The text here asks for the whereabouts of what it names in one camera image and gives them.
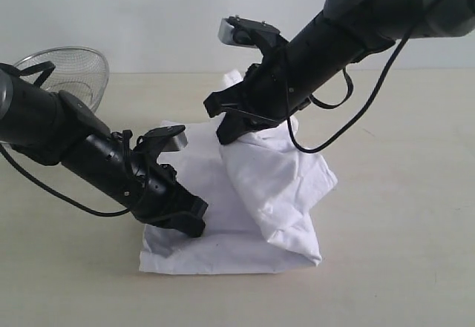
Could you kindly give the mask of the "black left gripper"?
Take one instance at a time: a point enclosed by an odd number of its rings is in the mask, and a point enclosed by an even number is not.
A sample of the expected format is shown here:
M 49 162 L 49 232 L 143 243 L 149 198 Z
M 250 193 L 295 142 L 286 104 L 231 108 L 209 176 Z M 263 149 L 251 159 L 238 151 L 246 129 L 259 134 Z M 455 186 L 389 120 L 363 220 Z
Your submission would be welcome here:
M 203 235 L 203 217 L 209 204 L 179 184 L 173 171 L 148 160 L 140 179 L 138 199 L 129 208 L 139 222 L 179 231 L 190 238 Z

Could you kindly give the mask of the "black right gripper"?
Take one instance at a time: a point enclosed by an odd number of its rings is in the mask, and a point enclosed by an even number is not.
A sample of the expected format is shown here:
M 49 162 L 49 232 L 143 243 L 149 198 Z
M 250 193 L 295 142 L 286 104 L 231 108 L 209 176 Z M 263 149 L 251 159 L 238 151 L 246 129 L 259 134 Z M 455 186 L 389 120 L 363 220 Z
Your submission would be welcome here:
M 314 58 L 276 56 L 251 66 L 242 82 L 209 94 L 203 105 L 209 118 L 226 113 L 216 134 L 229 145 L 247 133 L 276 128 L 310 105 L 314 91 Z

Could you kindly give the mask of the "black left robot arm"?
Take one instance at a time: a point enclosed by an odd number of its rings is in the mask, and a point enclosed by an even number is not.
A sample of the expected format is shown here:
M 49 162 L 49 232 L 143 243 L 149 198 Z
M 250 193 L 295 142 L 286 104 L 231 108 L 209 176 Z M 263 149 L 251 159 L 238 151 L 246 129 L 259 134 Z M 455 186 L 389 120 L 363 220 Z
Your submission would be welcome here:
M 1 141 L 40 165 L 63 165 L 118 202 L 121 214 L 200 237 L 207 203 L 157 161 L 184 149 L 185 126 L 149 130 L 132 145 L 130 130 L 111 131 L 72 93 L 42 89 L 54 69 L 49 61 L 24 70 L 1 64 Z

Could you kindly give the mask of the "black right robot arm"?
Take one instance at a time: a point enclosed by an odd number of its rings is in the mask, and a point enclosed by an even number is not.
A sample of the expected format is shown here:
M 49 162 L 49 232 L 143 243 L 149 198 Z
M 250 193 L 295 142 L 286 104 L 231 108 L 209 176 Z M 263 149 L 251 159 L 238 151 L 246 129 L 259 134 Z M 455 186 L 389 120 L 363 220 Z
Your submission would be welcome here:
M 348 65 L 406 39 L 458 38 L 474 30 L 474 0 L 326 0 L 292 39 L 265 22 L 229 16 L 222 43 L 257 48 L 262 59 L 235 85 L 211 93 L 204 106 L 222 116 L 220 144 L 277 126 L 308 105 L 315 92 Z

